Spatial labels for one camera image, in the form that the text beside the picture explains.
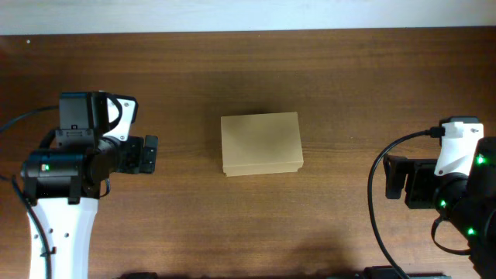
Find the brown cardboard box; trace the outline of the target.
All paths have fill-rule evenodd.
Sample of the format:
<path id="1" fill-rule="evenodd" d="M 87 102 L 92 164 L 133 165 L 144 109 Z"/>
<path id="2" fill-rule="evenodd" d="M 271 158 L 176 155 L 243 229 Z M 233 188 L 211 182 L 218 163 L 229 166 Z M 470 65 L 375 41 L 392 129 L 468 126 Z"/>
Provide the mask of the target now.
<path id="1" fill-rule="evenodd" d="M 303 167 L 297 112 L 223 116 L 221 136 L 227 177 L 292 173 Z"/>

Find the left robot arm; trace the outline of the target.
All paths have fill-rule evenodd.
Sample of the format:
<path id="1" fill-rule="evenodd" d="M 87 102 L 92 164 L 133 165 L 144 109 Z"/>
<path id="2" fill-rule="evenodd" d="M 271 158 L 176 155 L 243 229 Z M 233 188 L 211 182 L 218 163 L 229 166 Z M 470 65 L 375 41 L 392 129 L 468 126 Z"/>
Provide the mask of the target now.
<path id="1" fill-rule="evenodd" d="M 22 164 L 17 188 L 30 226 L 31 278 L 86 278 L 98 203 L 109 177 L 152 174 L 158 138 L 130 136 L 138 102 L 104 91 L 65 92 L 60 124 Z"/>

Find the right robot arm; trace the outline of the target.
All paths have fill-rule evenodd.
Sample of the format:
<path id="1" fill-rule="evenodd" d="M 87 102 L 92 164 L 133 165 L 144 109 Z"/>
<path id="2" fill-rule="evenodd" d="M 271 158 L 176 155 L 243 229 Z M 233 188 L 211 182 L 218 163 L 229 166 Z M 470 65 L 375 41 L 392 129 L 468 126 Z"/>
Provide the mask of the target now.
<path id="1" fill-rule="evenodd" d="M 408 159 L 386 155 L 386 197 L 399 199 L 406 191 L 410 209 L 435 209 L 431 237 L 442 221 L 450 222 L 467 239 L 467 250 L 447 253 L 468 256 L 482 278 L 495 277 L 495 138 L 477 142 L 469 174 L 434 175 L 434 159 Z"/>

